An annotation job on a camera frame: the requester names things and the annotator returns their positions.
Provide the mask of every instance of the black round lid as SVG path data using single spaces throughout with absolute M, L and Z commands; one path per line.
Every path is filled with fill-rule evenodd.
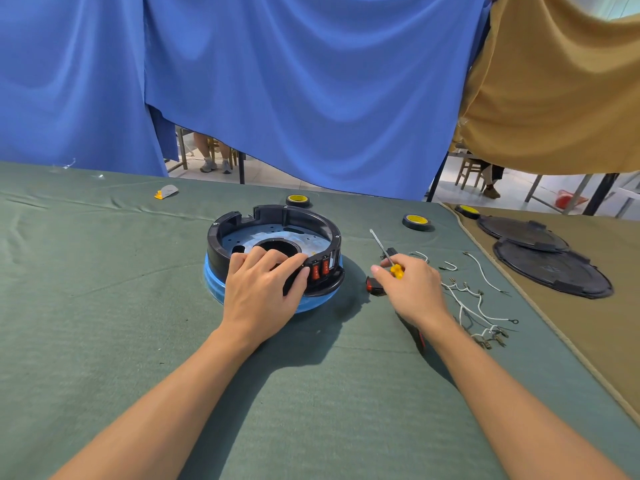
M 541 285 L 585 298 L 613 295 L 613 286 L 589 259 L 574 251 L 548 253 L 523 248 L 506 239 L 493 245 L 495 255 L 517 273 Z
M 498 239 L 505 238 L 519 246 L 551 253 L 564 253 L 569 250 L 569 244 L 539 222 L 481 216 L 477 223 L 487 234 Z

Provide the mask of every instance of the gray sneaker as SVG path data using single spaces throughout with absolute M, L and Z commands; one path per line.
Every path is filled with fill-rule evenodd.
M 217 169 L 218 165 L 216 165 L 216 162 L 213 160 L 204 160 L 204 165 L 200 167 L 200 171 L 203 173 L 209 173 Z

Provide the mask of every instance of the yellow curtain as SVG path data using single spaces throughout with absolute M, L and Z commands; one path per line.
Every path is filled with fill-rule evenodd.
M 640 169 L 640 15 L 568 0 L 498 0 L 469 72 L 455 141 L 545 175 Z

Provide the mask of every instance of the forearm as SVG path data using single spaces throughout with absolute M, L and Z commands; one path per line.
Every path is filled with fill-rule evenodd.
M 510 478 L 626 479 L 447 318 L 433 338 L 456 386 Z
M 216 330 L 53 479 L 177 478 L 213 407 L 251 352 L 235 335 Z

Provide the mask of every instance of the brown shoe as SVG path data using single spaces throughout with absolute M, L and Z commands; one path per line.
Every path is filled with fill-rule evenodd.
M 484 195 L 485 197 L 492 198 L 492 199 L 500 198 L 500 194 L 495 189 L 495 187 L 487 187 L 487 188 L 485 188 L 484 191 L 482 192 L 482 195 Z

